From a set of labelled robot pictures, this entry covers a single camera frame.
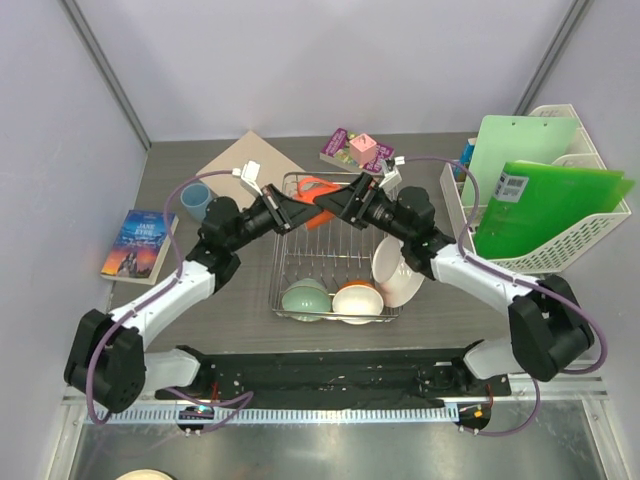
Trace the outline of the orange ceramic mug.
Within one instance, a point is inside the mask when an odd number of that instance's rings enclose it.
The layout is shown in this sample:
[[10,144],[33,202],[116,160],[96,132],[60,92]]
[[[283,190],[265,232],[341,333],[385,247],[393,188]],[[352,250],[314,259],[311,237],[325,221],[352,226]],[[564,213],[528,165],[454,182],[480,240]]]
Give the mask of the orange ceramic mug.
[[[304,203],[314,204],[314,199],[317,196],[333,193],[340,189],[341,186],[334,182],[318,177],[305,177],[298,182],[296,194],[293,198]],[[305,227],[308,231],[311,231],[329,223],[333,218],[334,215],[331,212],[324,210],[322,213],[309,220],[305,224]]]

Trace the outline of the blue plastic cup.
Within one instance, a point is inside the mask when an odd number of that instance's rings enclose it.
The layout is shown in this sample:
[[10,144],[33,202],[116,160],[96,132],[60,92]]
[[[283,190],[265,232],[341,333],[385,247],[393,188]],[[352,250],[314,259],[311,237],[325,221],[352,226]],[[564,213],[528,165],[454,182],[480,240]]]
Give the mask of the blue plastic cup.
[[202,222],[206,216],[207,206],[212,200],[212,195],[205,184],[196,182],[182,190],[180,200],[191,217],[197,222]]

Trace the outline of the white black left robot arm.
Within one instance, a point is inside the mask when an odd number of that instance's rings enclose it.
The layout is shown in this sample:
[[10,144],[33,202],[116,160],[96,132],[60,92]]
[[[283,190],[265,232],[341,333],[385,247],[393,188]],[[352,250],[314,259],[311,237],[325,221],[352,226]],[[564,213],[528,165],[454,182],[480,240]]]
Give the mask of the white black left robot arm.
[[143,393],[179,387],[190,398],[205,397],[212,373],[186,347],[148,352],[153,340],[195,304],[226,285],[240,266],[238,250],[266,233],[284,235],[321,213],[273,185],[240,209],[230,197],[212,200],[199,240],[177,270],[128,304],[80,320],[64,369],[64,381],[112,413],[129,408]]

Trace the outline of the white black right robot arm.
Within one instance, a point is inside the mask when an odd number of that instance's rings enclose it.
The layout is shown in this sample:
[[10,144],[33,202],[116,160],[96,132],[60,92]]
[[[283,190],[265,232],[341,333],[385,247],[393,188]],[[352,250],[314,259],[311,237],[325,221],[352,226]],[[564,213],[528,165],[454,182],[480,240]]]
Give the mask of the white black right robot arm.
[[460,393],[475,394],[502,374],[524,372],[548,382],[569,372],[570,364],[594,345],[594,331],[566,280],[518,275],[472,255],[436,227],[425,189],[405,187],[390,198],[362,174],[314,202],[358,229],[373,225],[396,238],[412,271],[457,287],[507,318],[507,337],[470,345],[452,369]]

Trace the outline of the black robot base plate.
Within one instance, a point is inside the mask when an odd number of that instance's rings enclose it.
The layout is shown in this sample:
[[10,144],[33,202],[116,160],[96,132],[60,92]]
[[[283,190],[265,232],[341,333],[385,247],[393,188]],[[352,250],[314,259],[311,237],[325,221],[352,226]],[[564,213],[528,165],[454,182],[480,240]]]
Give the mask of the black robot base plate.
[[474,380],[463,349],[208,354],[183,393],[202,400],[253,392],[256,409],[437,408],[453,397],[506,397],[505,375]]

